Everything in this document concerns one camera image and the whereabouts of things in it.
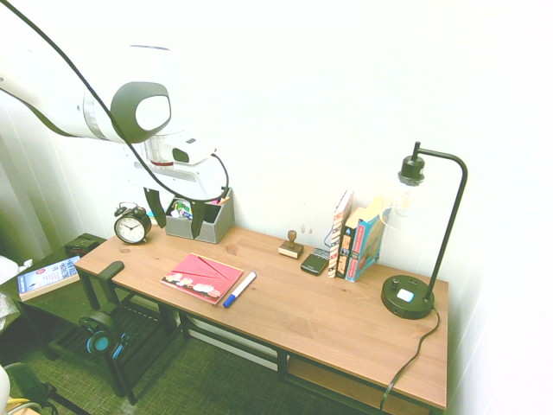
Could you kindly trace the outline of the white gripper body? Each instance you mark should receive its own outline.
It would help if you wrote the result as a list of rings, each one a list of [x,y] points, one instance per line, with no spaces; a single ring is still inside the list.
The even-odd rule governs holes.
[[[175,191],[195,200],[212,199],[219,196],[226,185],[226,173],[221,163],[213,156],[195,164],[173,163],[171,166],[155,166],[146,157],[143,146],[134,145],[138,155],[165,189],[143,168],[132,151],[125,146],[126,173],[132,184],[160,192]]]

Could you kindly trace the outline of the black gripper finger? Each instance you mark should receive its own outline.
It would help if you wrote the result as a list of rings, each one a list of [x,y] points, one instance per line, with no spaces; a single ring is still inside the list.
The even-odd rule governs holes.
[[[191,200],[191,235],[196,239],[200,235],[202,224],[205,218],[206,203],[204,201]]]
[[[165,226],[167,226],[167,219],[165,210],[163,209],[161,204],[159,192],[150,188],[144,188],[143,191],[149,208],[154,214],[157,225],[160,228],[164,228]]]

